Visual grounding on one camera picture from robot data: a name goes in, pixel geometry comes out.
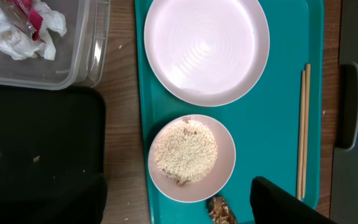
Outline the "red snack wrapper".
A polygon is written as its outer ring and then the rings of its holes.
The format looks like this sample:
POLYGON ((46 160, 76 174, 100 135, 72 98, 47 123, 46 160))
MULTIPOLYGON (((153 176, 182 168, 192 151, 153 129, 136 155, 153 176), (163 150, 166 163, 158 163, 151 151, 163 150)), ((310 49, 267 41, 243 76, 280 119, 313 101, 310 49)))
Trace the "red snack wrapper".
POLYGON ((0 9, 30 39, 43 41, 40 37, 43 17, 34 9, 31 0, 0 0, 0 9))

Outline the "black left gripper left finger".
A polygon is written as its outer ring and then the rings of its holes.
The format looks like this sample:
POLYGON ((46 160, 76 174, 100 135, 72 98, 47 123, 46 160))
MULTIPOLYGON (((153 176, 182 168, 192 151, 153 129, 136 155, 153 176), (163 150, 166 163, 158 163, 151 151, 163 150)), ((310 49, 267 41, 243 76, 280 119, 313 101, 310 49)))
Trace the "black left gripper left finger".
POLYGON ((0 223, 101 223, 108 195, 103 175, 54 197, 0 202, 0 223))

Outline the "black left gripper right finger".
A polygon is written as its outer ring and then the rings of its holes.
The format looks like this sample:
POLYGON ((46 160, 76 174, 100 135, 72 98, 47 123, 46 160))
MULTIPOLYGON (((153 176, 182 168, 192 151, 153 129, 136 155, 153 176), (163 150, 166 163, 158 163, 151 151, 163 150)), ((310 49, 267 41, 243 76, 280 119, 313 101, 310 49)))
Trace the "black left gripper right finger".
POLYGON ((252 180, 250 205, 255 224, 336 224, 262 176, 252 180))

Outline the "pink bowl with rice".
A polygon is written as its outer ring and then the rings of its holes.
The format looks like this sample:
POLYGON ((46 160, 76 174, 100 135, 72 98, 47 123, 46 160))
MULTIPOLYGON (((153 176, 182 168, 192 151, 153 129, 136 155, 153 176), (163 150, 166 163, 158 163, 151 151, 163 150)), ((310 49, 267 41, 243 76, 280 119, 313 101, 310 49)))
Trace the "pink bowl with rice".
POLYGON ((151 143, 147 165, 158 191, 176 202, 195 203, 218 193, 236 164, 236 145, 218 120, 201 114, 176 118, 151 143))

